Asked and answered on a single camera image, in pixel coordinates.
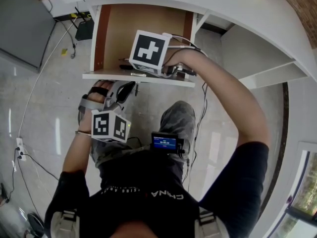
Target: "drawer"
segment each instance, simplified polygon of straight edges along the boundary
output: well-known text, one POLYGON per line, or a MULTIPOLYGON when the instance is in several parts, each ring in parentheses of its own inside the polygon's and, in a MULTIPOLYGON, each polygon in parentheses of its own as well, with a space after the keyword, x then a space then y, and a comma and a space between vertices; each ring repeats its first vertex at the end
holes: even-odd
POLYGON ((185 10, 147 4, 107 4, 96 13, 90 72, 88 79, 127 80, 194 87, 181 76, 158 78, 138 70, 123 70, 119 59, 129 58, 137 30, 170 33, 191 38, 193 13, 185 10))

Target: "tiled floor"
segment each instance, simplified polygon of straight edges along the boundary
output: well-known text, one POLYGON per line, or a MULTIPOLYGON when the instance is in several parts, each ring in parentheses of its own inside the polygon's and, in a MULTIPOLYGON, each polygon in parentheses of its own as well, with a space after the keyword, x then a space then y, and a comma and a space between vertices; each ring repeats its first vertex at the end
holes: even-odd
MULTIPOLYGON (((49 42, 44 60, 64 33, 64 28, 57 24, 49 42)), ((222 64, 221 41, 218 34, 200 30, 197 33, 196 44, 200 46, 211 59, 222 64)), ((59 175, 63 159, 77 128, 77 106, 93 80, 82 79, 82 73, 89 71, 91 41, 77 42, 76 58, 71 59, 72 52, 69 36, 65 36, 52 55, 45 71, 39 79, 30 104, 28 106, 21 136, 27 151, 44 167, 55 175, 59 175), (68 48, 68 55, 62 57, 61 49, 68 48)), ((7 189, 12 188, 12 159, 15 139, 24 112, 29 93, 37 75, 0 76, 0 181, 7 189)), ((140 93, 126 111, 126 116, 132 121, 131 136, 140 137, 145 144, 150 140, 150 132, 158 130, 160 116, 177 100, 190 103, 195 109, 197 118, 203 105, 203 81, 197 77, 196 87, 183 88, 158 84, 140 85, 140 93)), ((272 147, 269 155, 268 171, 264 182, 264 193, 272 178, 277 153, 280 145, 283 117, 283 95, 281 85, 275 85, 253 91, 263 108, 272 134, 272 147)), ((198 157, 194 164, 190 179, 184 186, 189 192, 200 199, 222 168, 230 159, 237 141, 237 130, 229 116, 223 110, 218 99, 209 89, 208 110, 202 123, 198 141, 198 157)), ((30 189, 36 207, 44 218, 46 208, 54 193, 57 182, 41 168, 39 176, 30 159, 20 162, 26 182, 30 189)), ((23 183, 21 172, 17 167, 14 173, 15 191, 12 202, 0 209, 0 222, 17 234, 22 234, 26 224, 22 215, 34 211, 30 197, 23 183)), ((86 174, 90 194, 100 188, 99 172, 94 168, 92 160, 86 174)))

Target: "brick wall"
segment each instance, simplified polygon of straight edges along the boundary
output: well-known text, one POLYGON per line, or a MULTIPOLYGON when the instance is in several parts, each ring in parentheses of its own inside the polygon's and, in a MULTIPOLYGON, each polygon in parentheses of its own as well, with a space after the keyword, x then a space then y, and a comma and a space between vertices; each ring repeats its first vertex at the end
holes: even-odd
POLYGON ((297 12, 312 48, 317 48, 317 0, 287 0, 297 12))

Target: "camouflage pants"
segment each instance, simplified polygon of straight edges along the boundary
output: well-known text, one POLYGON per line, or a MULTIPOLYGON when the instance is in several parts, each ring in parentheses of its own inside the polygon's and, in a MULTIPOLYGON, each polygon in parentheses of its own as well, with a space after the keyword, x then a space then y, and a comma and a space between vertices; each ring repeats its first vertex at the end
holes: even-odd
MULTIPOLYGON (((179 138, 184 139, 183 150, 185 153, 181 156, 177 154, 170 154, 169 156, 173 160, 178 161, 181 164, 186 162, 190 152, 190 144, 194 138, 194 130, 195 112, 192 106, 188 103, 178 101, 163 113, 160 120, 159 131, 177 134, 179 138)), ((137 149, 131 149, 125 143, 105 143, 93 139, 91 156, 96 164, 96 168, 98 168, 100 164, 106 161, 144 150, 150 150, 150 146, 147 145, 137 149)))

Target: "t-shirt sleeve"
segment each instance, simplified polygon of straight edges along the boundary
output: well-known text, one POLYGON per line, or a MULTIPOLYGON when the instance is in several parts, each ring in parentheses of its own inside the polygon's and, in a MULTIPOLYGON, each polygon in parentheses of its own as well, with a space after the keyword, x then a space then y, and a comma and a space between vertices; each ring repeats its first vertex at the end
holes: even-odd
POLYGON ((47 236, 51 237, 51 220, 55 212, 77 209, 88 198, 89 191, 84 172, 62 172, 53 199, 45 214, 44 227, 47 236))
POLYGON ((231 238, 248 237, 257 223, 267 158, 263 143, 239 146, 200 202, 224 222, 231 238))

